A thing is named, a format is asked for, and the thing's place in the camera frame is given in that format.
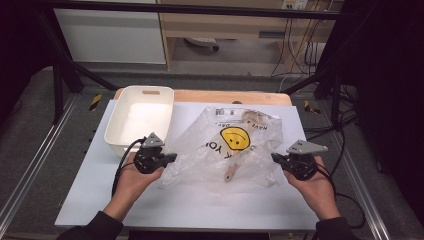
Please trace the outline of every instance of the black sleeve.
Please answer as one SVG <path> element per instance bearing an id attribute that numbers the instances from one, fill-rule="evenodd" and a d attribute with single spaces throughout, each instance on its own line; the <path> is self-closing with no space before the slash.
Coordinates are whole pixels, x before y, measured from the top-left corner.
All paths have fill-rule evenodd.
<path id="1" fill-rule="evenodd" d="M 317 222 L 317 234 L 320 240 L 358 240 L 344 217 L 338 217 Z"/>
<path id="2" fill-rule="evenodd" d="M 121 222 L 99 211 L 87 226 L 73 227 L 62 233 L 57 240 L 114 240 L 123 227 Z"/>

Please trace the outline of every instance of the white table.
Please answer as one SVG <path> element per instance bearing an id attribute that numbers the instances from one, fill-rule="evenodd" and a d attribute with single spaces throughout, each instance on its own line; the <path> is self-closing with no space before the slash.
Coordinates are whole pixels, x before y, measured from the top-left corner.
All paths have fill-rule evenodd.
<path id="1" fill-rule="evenodd" d="M 55 225 L 86 225 L 111 197 L 111 187 L 120 158 L 104 141 L 104 133 L 116 100 L 111 100 L 96 131 L 84 162 L 62 206 Z M 175 102 L 167 141 L 178 137 L 206 106 L 230 104 Z M 283 119 L 285 150 L 305 139 L 295 107 L 243 105 Z M 143 193 L 127 215 L 124 225 L 144 230 L 168 231 L 255 231 L 313 230 L 318 221 L 300 193 L 290 186 L 282 171 L 280 185 L 253 186 L 245 193 L 213 196 L 207 189 L 176 184 L 166 189 L 155 182 Z"/>

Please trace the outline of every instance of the yellow smiley face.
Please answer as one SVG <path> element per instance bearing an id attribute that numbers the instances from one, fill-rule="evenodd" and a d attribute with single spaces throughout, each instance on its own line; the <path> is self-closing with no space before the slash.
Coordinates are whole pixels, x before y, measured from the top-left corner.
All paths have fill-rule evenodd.
<path id="1" fill-rule="evenodd" d="M 244 150 L 250 146 L 249 134 L 243 128 L 224 128 L 220 134 L 231 150 Z"/>

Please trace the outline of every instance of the plastic bag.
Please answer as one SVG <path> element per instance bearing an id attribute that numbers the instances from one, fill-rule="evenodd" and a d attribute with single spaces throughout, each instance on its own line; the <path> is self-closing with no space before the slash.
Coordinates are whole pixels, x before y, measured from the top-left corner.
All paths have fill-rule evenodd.
<path id="1" fill-rule="evenodd" d="M 283 141 L 282 121 L 256 110 L 207 107 L 168 144 L 178 154 L 161 177 L 161 187 L 184 181 L 212 191 L 241 184 L 276 183 L 271 152 Z"/>

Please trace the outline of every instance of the white plastic basket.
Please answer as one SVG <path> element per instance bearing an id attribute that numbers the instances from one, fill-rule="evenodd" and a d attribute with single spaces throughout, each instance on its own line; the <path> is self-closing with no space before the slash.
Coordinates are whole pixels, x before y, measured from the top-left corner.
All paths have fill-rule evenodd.
<path id="1" fill-rule="evenodd" d="M 105 141 L 118 156 L 137 139 L 154 132 L 165 142 L 174 107 L 168 87 L 129 86 L 119 97 L 105 132 Z"/>

